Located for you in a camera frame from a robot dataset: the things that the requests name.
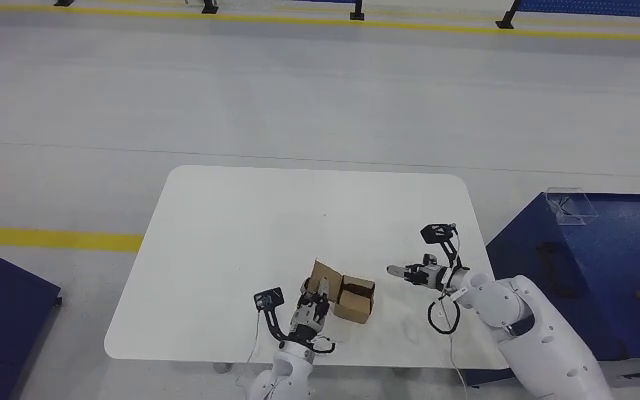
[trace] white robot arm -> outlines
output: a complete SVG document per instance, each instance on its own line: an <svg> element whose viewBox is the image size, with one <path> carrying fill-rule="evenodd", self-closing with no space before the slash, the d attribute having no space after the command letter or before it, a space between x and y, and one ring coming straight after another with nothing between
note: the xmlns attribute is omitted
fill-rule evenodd
<svg viewBox="0 0 640 400"><path fill-rule="evenodd" d="M427 243L442 245L450 265L438 265L435 256L427 254L423 264L387 267L391 275L439 290L474 309L515 376L536 398L613 399L591 350L531 280L516 276L492 281L462 267L449 240L457 234L455 225L429 225L421 233ZM530 316L534 323L527 332L518 335L511 329Z"/></svg>
<svg viewBox="0 0 640 400"><path fill-rule="evenodd" d="M308 377L313 370L316 353L331 353L314 348L313 339L322 331L329 312L329 282L323 278L315 293L306 289L305 283L298 300L289 334L285 335L278 326L275 308L284 303L279 288L267 290L254 296L258 311L263 311L271 335L280 341L279 350L273 357L271 370L263 371L253 381L247 398L249 400L302 400L311 397Z"/></svg>
<svg viewBox="0 0 640 400"><path fill-rule="evenodd" d="M491 331L496 346L522 385L538 399L545 400L613 400L611 390L591 350L549 302L540 289L524 276L490 280L462 266L457 249L450 239L457 235L454 224L428 225L421 234L428 244L442 246L449 266L425 254L422 264L406 267L388 266L387 272L414 285L437 290L456 304L474 309ZM274 289L255 296L256 307L264 311L271 334L280 341L271 370L262 372L248 392L249 400L301 400L311 397L308 377L313 370L316 352L313 338L322 330L328 312L328 283L321 282L318 293L303 290L291 329L284 335L273 310L284 302ZM429 313L435 302L429 307ZM441 330L453 333L453 327ZM533 326L516 334L512 325L533 317Z"/></svg>

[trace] yellow floor line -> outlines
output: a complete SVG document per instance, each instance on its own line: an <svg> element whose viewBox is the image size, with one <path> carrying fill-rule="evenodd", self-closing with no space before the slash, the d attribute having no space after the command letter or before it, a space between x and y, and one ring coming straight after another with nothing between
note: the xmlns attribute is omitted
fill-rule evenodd
<svg viewBox="0 0 640 400"><path fill-rule="evenodd" d="M351 11L347 8L329 8L329 7L296 7L296 6L273 6L275 11L288 12L315 12L315 13L348 13ZM465 14L446 14L446 13L427 13L413 11L398 10L362 10L365 15L387 15L390 17L407 17L407 18L425 18L440 19L448 21L476 21L476 22L495 22L502 18L502 15L495 17L481 17L477 15ZM523 23L531 25L548 25L548 26L578 26L578 27L599 27L599 28L640 28L640 23L634 22L616 22L616 21L577 21L577 20L560 20L560 19L538 19L523 17L522 14L516 14L514 24Z"/></svg>
<svg viewBox="0 0 640 400"><path fill-rule="evenodd" d="M145 18L172 18L172 19L209 19L234 22L261 22L277 24L299 25L331 25L331 26L357 26L360 28L386 28L414 31L438 31L449 33L465 33L476 35L506 35L548 37L556 39L603 39L603 40L640 40L640 34L613 33L613 32L580 32L580 31L545 31L530 29L498 29L493 27L456 26L456 25L432 25L410 22L392 21L351 21L347 19L316 19L298 17L279 17L268 15L234 15L234 14L200 14L195 12L177 11L145 11L145 10L113 10L99 8L80 7L53 7L46 5L0 5L0 11L38 11L57 12L88 15L113 15Z"/></svg>
<svg viewBox="0 0 640 400"><path fill-rule="evenodd" d="M144 235L0 228L0 246L137 253Z"/></svg>

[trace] open cardboard box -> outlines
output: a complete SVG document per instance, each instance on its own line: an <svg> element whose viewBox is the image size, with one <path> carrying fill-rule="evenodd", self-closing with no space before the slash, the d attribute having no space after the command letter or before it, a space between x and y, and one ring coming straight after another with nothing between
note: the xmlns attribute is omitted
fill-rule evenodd
<svg viewBox="0 0 640 400"><path fill-rule="evenodd" d="M308 290L316 292L320 280L329 282L329 301L335 303L336 317L364 324L373 310L375 282L342 275L331 267L316 260L309 278Z"/></svg>

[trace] gray floor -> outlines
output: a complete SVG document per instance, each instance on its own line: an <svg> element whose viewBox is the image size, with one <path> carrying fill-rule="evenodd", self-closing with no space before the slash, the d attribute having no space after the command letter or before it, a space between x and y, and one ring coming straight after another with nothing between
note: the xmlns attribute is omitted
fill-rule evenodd
<svg viewBox="0 0 640 400"><path fill-rule="evenodd" d="M631 41L1 13L0 226L142 233L172 168L242 165L453 173L489 241L549 186L640 192L638 72ZM0 256L66 298L22 399L242 398L238 369L105 355L133 255ZM450 371L319 368L312 385L463 398Z"/></svg>

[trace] metal post base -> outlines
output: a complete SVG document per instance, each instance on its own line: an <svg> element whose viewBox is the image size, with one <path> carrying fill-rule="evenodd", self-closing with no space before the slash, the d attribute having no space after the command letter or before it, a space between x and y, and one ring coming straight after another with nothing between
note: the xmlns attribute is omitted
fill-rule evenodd
<svg viewBox="0 0 640 400"><path fill-rule="evenodd" d="M219 374L226 374L233 368L232 363L213 363L213 370Z"/></svg>
<svg viewBox="0 0 640 400"><path fill-rule="evenodd" d="M202 14L217 14L218 2L213 0L204 0L204 8Z"/></svg>
<svg viewBox="0 0 640 400"><path fill-rule="evenodd" d="M349 18L352 21L364 21L364 14L363 13L354 13L353 12L353 13L349 14L349 16L350 16Z"/></svg>
<svg viewBox="0 0 640 400"><path fill-rule="evenodd" d="M505 15L504 19L502 21L496 21L496 25L500 29L513 29L513 25L511 24L511 19L512 18L513 18L513 16L508 18L507 15Z"/></svg>

